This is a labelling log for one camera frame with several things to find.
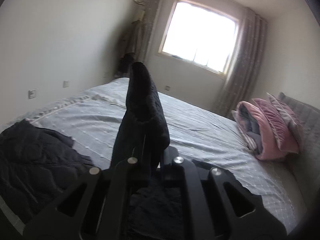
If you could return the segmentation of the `bright window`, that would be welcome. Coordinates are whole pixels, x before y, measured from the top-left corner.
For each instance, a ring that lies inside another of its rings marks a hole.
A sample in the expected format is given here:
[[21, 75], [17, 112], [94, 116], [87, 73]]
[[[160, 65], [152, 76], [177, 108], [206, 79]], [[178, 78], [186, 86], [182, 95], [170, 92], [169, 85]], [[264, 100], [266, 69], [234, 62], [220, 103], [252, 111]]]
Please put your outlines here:
[[226, 74], [235, 51], [239, 20], [217, 9], [175, 0], [159, 53]]

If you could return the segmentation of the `grey patterned right curtain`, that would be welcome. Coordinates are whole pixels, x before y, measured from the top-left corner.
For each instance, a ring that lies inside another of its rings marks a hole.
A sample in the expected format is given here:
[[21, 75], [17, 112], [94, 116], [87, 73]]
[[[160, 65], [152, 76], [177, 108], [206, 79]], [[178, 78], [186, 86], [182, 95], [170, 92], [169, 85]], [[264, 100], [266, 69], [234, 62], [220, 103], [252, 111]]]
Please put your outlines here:
[[230, 119], [237, 104], [249, 100], [260, 72], [266, 35], [267, 20], [246, 8], [225, 83], [214, 103], [214, 113]]

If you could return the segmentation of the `grey quilted headboard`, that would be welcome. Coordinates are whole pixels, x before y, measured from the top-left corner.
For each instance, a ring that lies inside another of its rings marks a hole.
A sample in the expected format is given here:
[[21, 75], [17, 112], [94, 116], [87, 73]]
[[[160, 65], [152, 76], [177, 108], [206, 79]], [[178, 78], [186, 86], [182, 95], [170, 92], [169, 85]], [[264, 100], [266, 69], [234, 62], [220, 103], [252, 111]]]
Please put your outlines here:
[[304, 219], [319, 207], [319, 109], [280, 93], [278, 99], [295, 114], [300, 124], [299, 154], [287, 159], [306, 207]]

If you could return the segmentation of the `folded pink grey quilt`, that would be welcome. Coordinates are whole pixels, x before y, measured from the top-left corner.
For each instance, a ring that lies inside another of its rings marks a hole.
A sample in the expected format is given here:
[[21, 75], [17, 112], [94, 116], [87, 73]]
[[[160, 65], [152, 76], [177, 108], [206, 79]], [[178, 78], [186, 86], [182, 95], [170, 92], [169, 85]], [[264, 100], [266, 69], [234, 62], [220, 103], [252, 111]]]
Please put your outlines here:
[[257, 159], [279, 160], [289, 154], [279, 150], [266, 117], [254, 102], [240, 101], [232, 115], [240, 134]]

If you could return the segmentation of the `grey patterned left curtain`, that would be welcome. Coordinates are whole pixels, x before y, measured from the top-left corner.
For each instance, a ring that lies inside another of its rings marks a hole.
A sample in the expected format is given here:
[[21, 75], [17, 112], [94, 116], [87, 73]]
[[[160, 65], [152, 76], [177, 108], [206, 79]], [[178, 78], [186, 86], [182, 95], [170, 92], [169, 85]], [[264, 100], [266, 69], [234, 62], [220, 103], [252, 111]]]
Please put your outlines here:
[[142, 11], [143, 36], [137, 61], [146, 64], [163, 0], [138, 0]]

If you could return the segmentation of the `black long quilted coat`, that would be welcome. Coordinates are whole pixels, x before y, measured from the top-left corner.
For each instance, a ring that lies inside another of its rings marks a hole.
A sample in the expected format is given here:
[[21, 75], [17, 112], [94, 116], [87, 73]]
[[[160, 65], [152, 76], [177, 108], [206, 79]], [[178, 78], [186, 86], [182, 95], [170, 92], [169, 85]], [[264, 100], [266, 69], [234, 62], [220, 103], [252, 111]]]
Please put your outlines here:
[[[99, 239], [116, 165], [136, 157], [127, 239], [185, 239], [180, 189], [162, 181], [169, 131], [157, 89], [140, 62], [131, 66], [126, 112], [103, 170], [57, 131], [22, 120], [1, 133], [1, 196], [20, 219], [1, 214], [1, 239]], [[260, 198], [223, 170], [197, 167], [214, 239], [261, 239]]]

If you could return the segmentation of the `white wall switch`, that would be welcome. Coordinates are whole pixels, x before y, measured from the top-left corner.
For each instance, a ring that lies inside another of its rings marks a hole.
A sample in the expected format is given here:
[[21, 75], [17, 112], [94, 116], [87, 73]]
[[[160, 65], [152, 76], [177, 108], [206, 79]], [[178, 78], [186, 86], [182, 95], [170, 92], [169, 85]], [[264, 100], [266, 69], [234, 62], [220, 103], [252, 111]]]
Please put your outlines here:
[[63, 82], [63, 88], [67, 88], [67, 87], [69, 87], [69, 81], [68, 80]]

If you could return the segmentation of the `pink velvet pillow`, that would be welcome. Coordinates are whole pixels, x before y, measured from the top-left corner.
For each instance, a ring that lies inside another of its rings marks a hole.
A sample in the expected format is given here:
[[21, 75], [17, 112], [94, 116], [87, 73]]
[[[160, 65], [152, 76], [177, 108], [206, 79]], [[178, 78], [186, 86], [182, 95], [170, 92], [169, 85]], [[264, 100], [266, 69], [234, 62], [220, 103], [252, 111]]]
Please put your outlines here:
[[286, 153], [298, 153], [298, 143], [274, 105], [259, 98], [253, 98], [252, 101], [266, 117], [279, 150]]

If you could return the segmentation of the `grey patterned curtain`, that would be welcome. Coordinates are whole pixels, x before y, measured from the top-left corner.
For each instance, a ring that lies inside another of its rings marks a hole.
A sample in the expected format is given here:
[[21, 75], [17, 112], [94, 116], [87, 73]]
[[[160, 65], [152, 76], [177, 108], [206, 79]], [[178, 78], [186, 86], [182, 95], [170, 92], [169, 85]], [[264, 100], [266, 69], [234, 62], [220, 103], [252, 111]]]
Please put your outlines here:
[[142, 11], [143, 36], [137, 61], [146, 64], [163, 0], [138, 0]]
[[237, 104], [249, 100], [260, 72], [266, 35], [267, 20], [246, 8], [225, 83], [214, 103], [214, 113], [230, 119]]

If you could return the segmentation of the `hanging clothes in corner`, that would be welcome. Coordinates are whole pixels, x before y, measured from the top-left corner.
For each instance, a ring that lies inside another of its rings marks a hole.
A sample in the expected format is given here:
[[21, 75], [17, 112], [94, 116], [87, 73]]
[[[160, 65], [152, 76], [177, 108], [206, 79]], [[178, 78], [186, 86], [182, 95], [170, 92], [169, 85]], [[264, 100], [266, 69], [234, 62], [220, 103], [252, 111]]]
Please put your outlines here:
[[136, 20], [131, 23], [120, 44], [120, 59], [115, 74], [116, 78], [126, 77], [129, 68], [140, 54], [144, 34], [144, 23]]

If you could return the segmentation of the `grey checked bedspread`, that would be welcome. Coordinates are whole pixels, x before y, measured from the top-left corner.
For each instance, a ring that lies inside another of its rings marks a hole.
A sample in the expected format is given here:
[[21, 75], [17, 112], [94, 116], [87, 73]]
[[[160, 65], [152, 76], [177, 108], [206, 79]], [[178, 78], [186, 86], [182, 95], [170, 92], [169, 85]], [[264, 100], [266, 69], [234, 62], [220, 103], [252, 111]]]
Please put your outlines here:
[[[106, 170], [126, 112], [128, 78], [52, 102], [20, 116], [1, 133], [22, 120], [73, 139], [76, 152]], [[261, 239], [284, 239], [296, 227], [295, 208], [286, 190], [294, 179], [280, 163], [261, 161], [246, 146], [236, 122], [184, 101], [158, 93], [169, 131], [169, 145], [183, 158], [230, 173], [249, 193], [260, 198], [258, 229]], [[1, 214], [13, 223], [20, 219], [1, 196]]]

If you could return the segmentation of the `white wall socket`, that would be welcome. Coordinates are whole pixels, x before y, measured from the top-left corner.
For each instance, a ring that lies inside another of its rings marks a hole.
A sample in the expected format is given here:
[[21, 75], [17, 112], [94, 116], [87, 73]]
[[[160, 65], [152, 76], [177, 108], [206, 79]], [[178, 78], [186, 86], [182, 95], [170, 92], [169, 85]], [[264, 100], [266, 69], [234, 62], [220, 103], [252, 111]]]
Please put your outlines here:
[[28, 99], [36, 98], [37, 89], [31, 89], [28, 91]]

